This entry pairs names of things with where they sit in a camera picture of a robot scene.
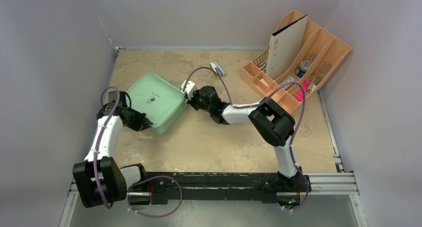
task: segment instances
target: small light blue object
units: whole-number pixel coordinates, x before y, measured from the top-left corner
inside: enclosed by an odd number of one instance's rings
[[[217,66],[217,72],[220,75],[220,77],[224,77],[225,76],[224,69],[220,66],[220,64],[218,64],[217,61],[214,61],[214,64]]]

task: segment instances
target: wire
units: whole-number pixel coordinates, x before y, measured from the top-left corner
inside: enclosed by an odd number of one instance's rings
[[[154,194],[154,186],[152,184],[148,184],[148,193],[149,193],[149,197],[152,198],[152,195]]]
[[[141,182],[135,183],[135,184],[133,184],[132,186],[130,186],[130,188],[131,188],[131,187],[135,187],[135,186],[139,186],[139,185],[142,185],[142,184],[145,184],[146,182],[149,182],[149,181],[152,181],[152,180],[154,180],[154,179],[158,179],[158,178],[167,178],[167,179],[170,179],[170,180],[172,180],[174,183],[176,183],[177,187],[179,187],[179,191],[180,191],[180,199],[179,199],[179,202],[178,202],[177,206],[176,206],[176,207],[175,207],[172,211],[170,211],[170,212],[169,212],[169,213],[167,213],[167,214],[164,214],[164,215],[159,215],[159,216],[156,216],[156,215],[150,215],[150,214],[146,214],[146,213],[140,212],[140,211],[138,211],[138,210],[135,210],[135,209],[134,209],[134,208],[130,205],[129,197],[127,197],[127,205],[129,206],[128,211],[130,210],[130,211],[132,211],[132,212],[134,212],[134,213],[136,213],[136,214],[139,214],[139,215],[142,215],[142,216],[146,216],[146,217],[150,217],[150,218],[162,218],[162,217],[169,216],[169,215],[171,215],[172,213],[176,212],[176,210],[177,210],[177,209],[180,207],[180,205],[182,204],[182,199],[183,199],[182,187],[180,186],[180,184],[179,184],[179,183],[178,183],[175,179],[171,178],[170,176],[154,176],[154,177],[148,178],[148,179],[146,179],[146,180],[143,180],[143,181],[141,181]]]
[[[225,83],[224,83],[223,79],[221,78],[221,76],[220,76],[218,73],[216,73],[216,72],[215,72],[212,68],[209,68],[209,67],[199,67],[199,68],[194,69],[194,70],[193,70],[193,71],[189,74],[188,78],[186,79],[185,85],[184,85],[184,86],[183,86],[183,88],[182,88],[182,92],[184,92],[184,91],[185,91],[186,85],[188,85],[188,82],[189,82],[189,80],[191,79],[192,75],[193,75],[196,71],[198,71],[198,70],[200,70],[200,69],[208,69],[208,70],[210,70],[211,72],[213,72],[213,73],[214,73],[214,74],[218,77],[218,79],[220,79],[220,81],[221,81],[221,83],[223,84],[224,89],[225,89],[225,91],[226,91],[226,93],[227,93],[228,101],[230,102],[230,105],[231,105],[234,109],[248,109],[248,108],[254,108],[254,107],[258,107],[258,106],[260,106],[260,104],[252,104],[252,105],[245,105],[245,106],[235,106],[235,105],[233,104],[233,101],[231,100],[230,93],[228,92],[227,86],[225,85]]]
[[[115,89],[117,91],[117,100],[120,100],[120,92],[119,92],[119,90],[116,87],[108,87],[101,94],[101,104],[103,106],[104,106],[104,104],[103,104],[103,102],[104,102],[103,101],[104,93],[106,93],[106,91],[109,90],[109,89]],[[107,199],[106,199],[106,196],[105,196],[104,191],[103,191],[103,188],[101,187],[100,178],[98,176],[97,159],[98,159],[98,150],[100,149],[101,139],[103,137],[103,134],[104,134],[104,131],[106,129],[106,126],[107,126],[108,122],[110,121],[111,117],[114,115],[114,112],[116,111],[117,105],[118,105],[118,102],[115,102],[113,108],[111,109],[110,114],[107,116],[107,119],[103,123],[103,125],[102,125],[102,127],[100,129],[100,132],[98,134],[97,141],[95,143],[95,151],[94,151],[94,176],[95,176],[95,182],[97,183],[98,192],[100,193],[101,199],[103,200],[103,203],[104,203],[104,205],[105,205],[105,207],[107,209],[111,209],[111,207],[113,206],[113,203],[111,205],[108,204]]]
[[[130,96],[129,96],[129,94],[127,92],[124,92],[124,94],[129,99],[129,108],[131,108],[132,107],[132,99],[130,98]]]

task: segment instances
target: black metal base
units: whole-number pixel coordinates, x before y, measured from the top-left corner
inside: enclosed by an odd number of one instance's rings
[[[292,198],[278,198],[277,193],[296,193],[299,186],[302,191],[306,189],[305,180],[299,173],[286,178],[280,173],[144,172],[143,179],[161,175],[174,178],[182,186],[183,200],[253,200],[285,205],[284,202],[288,203]],[[149,184],[154,190],[153,205],[165,205],[168,200],[180,198],[179,188],[167,178],[158,178]],[[129,189],[129,192],[148,192],[148,188],[145,184]]]

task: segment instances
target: orange desk organizer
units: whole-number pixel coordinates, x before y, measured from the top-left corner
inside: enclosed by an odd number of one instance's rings
[[[290,12],[283,17],[277,27],[277,30],[302,16],[303,15],[296,10]],[[265,74],[265,71],[258,68],[258,65],[268,58],[267,48],[264,53],[242,68],[240,77],[257,94],[261,97],[266,97],[278,88],[279,84],[290,75],[296,75],[295,70],[302,60],[309,60],[312,65],[299,80],[299,83],[303,84],[305,80],[311,79],[313,76],[318,77],[319,83],[316,86],[316,89],[312,92],[306,92],[306,98],[309,98],[326,83],[328,78],[330,78],[351,49],[352,47],[339,40],[311,20],[308,20],[302,39],[302,48],[286,72],[284,72],[276,80],[272,80]],[[264,79],[269,86],[265,86],[261,82],[261,79]],[[300,88],[297,85],[293,85],[286,90],[279,90],[271,98],[291,114],[301,103],[296,101],[296,96],[299,91]]]

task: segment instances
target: black bracket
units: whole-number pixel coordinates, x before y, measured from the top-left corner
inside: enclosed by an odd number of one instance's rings
[[[112,157],[103,157],[97,161],[98,172],[103,174],[100,179],[105,198],[109,203],[126,199],[126,181],[119,167]],[[94,163],[84,161],[77,163],[72,169],[82,204],[86,207],[103,205],[97,184],[94,178]]]
[[[272,146],[284,146],[294,132],[295,119],[274,100],[257,107],[248,116],[262,138]]]
[[[221,101],[213,86],[203,86],[201,89],[195,90],[187,104],[197,111],[199,109],[207,111],[216,123],[228,125],[222,117],[222,112],[228,106],[228,103]]]

